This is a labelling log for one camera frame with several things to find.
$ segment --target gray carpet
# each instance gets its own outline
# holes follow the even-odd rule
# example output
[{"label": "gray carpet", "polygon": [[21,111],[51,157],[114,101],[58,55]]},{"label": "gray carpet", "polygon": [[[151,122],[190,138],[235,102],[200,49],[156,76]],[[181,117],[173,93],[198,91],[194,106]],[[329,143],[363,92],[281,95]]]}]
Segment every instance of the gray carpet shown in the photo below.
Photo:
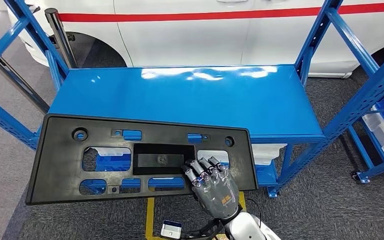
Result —
[{"label": "gray carpet", "polygon": [[[91,51],[94,55],[86,58],[84,66],[99,67],[111,55],[99,42]],[[124,64],[110,61],[112,66]],[[307,93],[322,127],[365,79],[361,69],[349,79],[309,79]],[[370,144],[361,126],[355,128]],[[294,148],[293,156],[303,147]],[[292,180],[279,198],[269,199],[264,188],[245,192],[245,197],[258,203],[262,220],[283,240],[384,240],[384,174],[362,185],[350,177],[355,169],[366,167],[345,133]],[[3,239],[144,239],[146,206],[145,199],[25,206],[23,196]],[[246,201],[246,207],[259,214],[251,201]],[[156,198],[154,214],[155,236],[163,220],[187,223],[187,230],[208,220],[192,196]]]}]

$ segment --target white car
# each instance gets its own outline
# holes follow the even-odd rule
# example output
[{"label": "white car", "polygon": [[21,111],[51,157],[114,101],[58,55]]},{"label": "white car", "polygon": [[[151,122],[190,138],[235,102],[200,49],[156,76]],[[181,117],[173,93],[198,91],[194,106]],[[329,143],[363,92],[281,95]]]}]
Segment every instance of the white car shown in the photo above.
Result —
[{"label": "white car", "polygon": [[[324,0],[26,0],[52,36],[44,10],[56,8],[66,32],[108,44],[127,67],[294,63]],[[16,18],[9,12],[12,23]],[[339,12],[370,54],[384,48],[384,0],[345,0]],[[32,57],[45,56],[23,31]],[[333,26],[310,75],[349,77],[359,66]]]}]

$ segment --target robotic hand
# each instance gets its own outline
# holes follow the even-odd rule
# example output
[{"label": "robotic hand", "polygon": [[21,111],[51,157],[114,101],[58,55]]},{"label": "robotic hand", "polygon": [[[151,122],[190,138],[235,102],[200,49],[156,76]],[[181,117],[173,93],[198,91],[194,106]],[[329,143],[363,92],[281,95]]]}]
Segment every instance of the robotic hand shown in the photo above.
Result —
[{"label": "robotic hand", "polygon": [[201,206],[224,226],[230,240],[281,240],[258,217],[243,211],[238,186],[215,157],[187,161],[182,170]]}]

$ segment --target blue shelf frame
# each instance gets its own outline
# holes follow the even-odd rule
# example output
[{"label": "blue shelf frame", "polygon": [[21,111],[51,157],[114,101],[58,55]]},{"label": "blue shelf frame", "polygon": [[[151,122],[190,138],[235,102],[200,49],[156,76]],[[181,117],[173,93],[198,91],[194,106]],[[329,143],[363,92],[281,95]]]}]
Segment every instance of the blue shelf frame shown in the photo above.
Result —
[{"label": "blue shelf frame", "polygon": [[[5,0],[10,10],[18,18],[18,22],[0,39],[0,55],[11,44],[16,36],[23,30],[29,33],[35,43],[39,46],[43,54],[49,61],[49,69],[56,91],[58,92],[68,76],[71,69],[68,68],[57,50],[54,48],[47,35],[40,27],[39,23],[26,6],[23,0]],[[299,77],[300,83],[305,87],[307,83],[310,62],[317,50],[328,27],[332,24],[339,32],[347,46],[351,49],[362,68],[366,71],[369,78],[367,82],[358,90],[351,100],[340,110],[340,112],[322,130],[322,136],[310,143],[309,147],[290,164],[293,144],[308,143],[305,135],[302,140],[284,137],[282,140],[288,143],[285,150],[282,169],[279,176],[276,174],[274,164],[264,167],[261,172],[263,178],[258,178],[263,186],[268,186],[269,197],[275,198],[278,192],[285,187],[303,168],[311,163],[321,151],[331,144],[347,129],[353,131],[352,124],[368,112],[371,106],[384,96],[384,64],[379,67],[371,55],[364,49],[361,42],[354,35],[349,26],[338,14],[338,9],[342,0],[326,0],[315,19],[310,33],[297,57],[293,67]],[[28,130],[19,121],[12,117],[8,112],[0,107],[0,127],[5,131],[25,143],[27,146],[36,149],[38,133]],[[270,143],[269,137],[263,136],[264,143]],[[361,176],[371,176],[379,172],[378,166],[374,166],[369,171],[361,173]]]}]

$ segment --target blue metal shelf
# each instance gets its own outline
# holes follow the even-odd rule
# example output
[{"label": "blue metal shelf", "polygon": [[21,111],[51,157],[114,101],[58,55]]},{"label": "blue metal shelf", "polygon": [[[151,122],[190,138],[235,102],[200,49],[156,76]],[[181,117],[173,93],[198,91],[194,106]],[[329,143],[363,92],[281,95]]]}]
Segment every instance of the blue metal shelf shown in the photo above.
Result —
[{"label": "blue metal shelf", "polygon": [[380,160],[382,161],[378,165],[374,165],[370,157],[367,155],[366,149],[363,146],[362,142],[360,141],[359,137],[355,133],[354,129],[350,129],[351,137],[354,140],[354,142],[357,145],[358,150],[361,152],[363,159],[365,163],[367,164],[368,170],[357,172],[359,179],[362,183],[367,184],[370,182],[369,177],[379,175],[381,173],[384,173],[384,151],[382,149],[382,146],[380,145],[378,139],[376,136],[370,131],[369,127],[366,125],[366,123],[361,119],[361,124],[364,127],[364,130],[366,131],[367,135],[369,136],[371,142],[374,145],[374,148],[376,149],[377,153],[380,156]]},{"label": "blue metal shelf", "polygon": [[[49,113],[247,128],[255,144],[288,144],[279,176],[273,163],[257,168],[269,197],[345,130],[355,133],[352,124],[384,96],[384,64],[378,66],[338,14],[342,0],[324,1],[294,64],[94,69],[69,69],[24,0],[5,2],[18,22],[0,39],[0,55],[27,31],[49,61],[57,91]],[[369,78],[321,130],[305,85],[312,56],[331,24]],[[37,133],[1,107],[0,127],[36,149]],[[290,163],[296,143],[309,147]],[[383,171],[384,162],[359,176],[365,181]]]},{"label": "blue metal shelf", "polygon": [[247,128],[253,144],[324,138],[293,65],[73,69],[49,112]]}]

